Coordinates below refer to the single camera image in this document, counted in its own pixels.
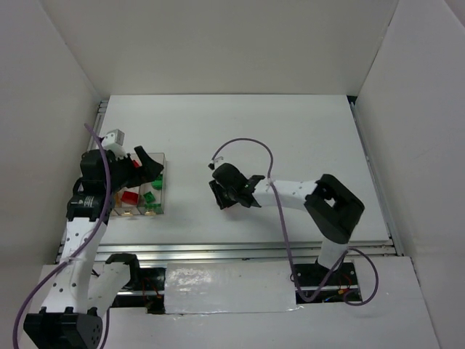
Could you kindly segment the green lego piece separated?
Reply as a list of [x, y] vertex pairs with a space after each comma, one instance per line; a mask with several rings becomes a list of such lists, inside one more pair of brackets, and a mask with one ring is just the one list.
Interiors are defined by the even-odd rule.
[[145, 204], [145, 214], [163, 214], [163, 208], [161, 204]]

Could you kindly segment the yellow red lego stack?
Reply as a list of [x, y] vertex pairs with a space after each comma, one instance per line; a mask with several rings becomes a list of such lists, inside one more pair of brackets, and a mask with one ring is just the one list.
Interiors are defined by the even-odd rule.
[[136, 206], [139, 202], [139, 194], [125, 190], [121, 195], [121, 201], [125, 204]]

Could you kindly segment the green small lego brick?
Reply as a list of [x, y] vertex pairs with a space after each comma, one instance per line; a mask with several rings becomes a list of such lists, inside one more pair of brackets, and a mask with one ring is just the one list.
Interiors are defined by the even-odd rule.
[[142, 196], [146, 204], [154, 204], [156, 202], [156, 198], [151, 191], [147, 191]]

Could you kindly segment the green printed lego brick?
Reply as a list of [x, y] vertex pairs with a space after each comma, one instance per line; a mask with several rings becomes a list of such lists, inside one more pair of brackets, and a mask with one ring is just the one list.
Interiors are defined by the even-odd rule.
[[151, 187], [154, 190], [162, 190], [163, 189], [163, 176], [159, 175], [154, 181], [151, 182]]

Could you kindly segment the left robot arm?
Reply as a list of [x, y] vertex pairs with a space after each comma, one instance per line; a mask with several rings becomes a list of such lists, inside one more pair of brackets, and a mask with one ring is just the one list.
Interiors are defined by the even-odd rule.
[[118, 292], [139, 281], [140, 264], [135, 254], [112, 254], [98, 276], [93, 275], [98, 246], [115, 206], [114, 196], [124, 188], [153, 181], [163, 164], [139, 145], [119, 155], [109, 146], [81, 157], [81, 176], [67, 203], [65, 245], [57, 271], [45, 281], [52, 283], [36, 313], [25, 316], [23, 330], [37, 348], [98, 348], [105, 341], [103, 317]]

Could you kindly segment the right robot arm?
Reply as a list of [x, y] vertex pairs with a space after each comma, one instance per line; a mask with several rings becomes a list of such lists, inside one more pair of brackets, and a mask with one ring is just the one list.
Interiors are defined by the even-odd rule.
[[269, 180], [264, 175], [246, 177], [232, 164], [209, 164], [209, 186], [220, 209], [236, 204], [245, 208], [276, 206], [307, 212], [323, 235], [317, 264], [337, 268], [365, 206], [331, 174], [315, 181]]

